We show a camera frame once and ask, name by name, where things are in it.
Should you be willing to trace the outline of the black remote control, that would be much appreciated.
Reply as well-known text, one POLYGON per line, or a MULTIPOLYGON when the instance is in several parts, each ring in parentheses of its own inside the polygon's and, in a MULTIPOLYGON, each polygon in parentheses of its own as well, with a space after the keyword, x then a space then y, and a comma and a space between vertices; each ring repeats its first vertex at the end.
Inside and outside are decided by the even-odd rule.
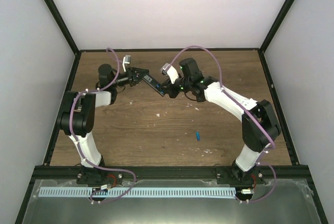
POLYGON ((149 74, 144 75, 142 80, 146 84, 148 84, 154 91, 156 91, 160 96, 164 97, 165 93, 161 88, 161 84, 156 79, 154 79, 151 75, 149 74))

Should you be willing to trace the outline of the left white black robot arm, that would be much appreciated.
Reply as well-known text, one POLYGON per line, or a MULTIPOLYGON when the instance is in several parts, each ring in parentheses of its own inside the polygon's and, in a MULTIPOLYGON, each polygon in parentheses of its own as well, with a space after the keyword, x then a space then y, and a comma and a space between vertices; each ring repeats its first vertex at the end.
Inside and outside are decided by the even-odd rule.
POLYGON ((135 86, 148 74, 149 70, 137 67, 126 67, 121 73, 119 69, 115 70, 109 64, 102 64, 98 68, 99 82, 95 90, 65 93, 57 124, 73 141, 80 156, 80 164, 90 169, 88 178, 94 184, 103 183, 107 171, 135 175, 126 169, 110 169, 104 166, 92 130, 96 108, 112 105, 117 97, 117 87, 135 86))

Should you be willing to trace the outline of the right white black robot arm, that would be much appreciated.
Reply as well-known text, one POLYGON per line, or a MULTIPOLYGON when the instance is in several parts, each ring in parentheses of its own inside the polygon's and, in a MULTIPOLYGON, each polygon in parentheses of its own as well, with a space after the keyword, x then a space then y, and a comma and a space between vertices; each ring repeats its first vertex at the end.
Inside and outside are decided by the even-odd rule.
POLYGON ((161 85, 170 98, 179 93, 191 92, 197 102, 208 101, 235 116, 242 125, 244 146, 232 163, 232 179, 239 184, 251 177, 251 170, 261 155, 274 148, 281 127, 272 104, 244 97, 224 86, 211 76, 203 76, 196 61, 186 58, 179 63, 181 74, 169 63, 161 68, 168 79, 161 85))

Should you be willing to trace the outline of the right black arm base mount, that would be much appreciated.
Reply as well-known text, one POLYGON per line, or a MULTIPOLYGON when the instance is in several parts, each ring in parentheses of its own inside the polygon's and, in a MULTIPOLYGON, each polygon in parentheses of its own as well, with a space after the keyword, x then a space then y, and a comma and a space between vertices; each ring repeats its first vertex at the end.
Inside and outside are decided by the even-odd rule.
POLYGON ((218 184, 228 184, 230 186, 249 186, 254 182, 263 184, 264 181, 258 176, 259 170, 255 167, 247 172, 243 172, 237 166, 216 166, 214 174, 218 184))

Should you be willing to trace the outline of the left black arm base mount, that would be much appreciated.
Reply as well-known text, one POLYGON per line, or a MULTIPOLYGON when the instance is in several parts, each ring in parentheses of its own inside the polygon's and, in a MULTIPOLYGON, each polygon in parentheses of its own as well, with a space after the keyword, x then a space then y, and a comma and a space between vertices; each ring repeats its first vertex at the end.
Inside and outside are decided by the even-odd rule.
POLYGON ((99 170, 96 168, 80 167, 77 174, 77 184, 85 184, 88 186, 100 186, 104 184, 118 185, 123 180, 121 172, 111 172, 99 170))

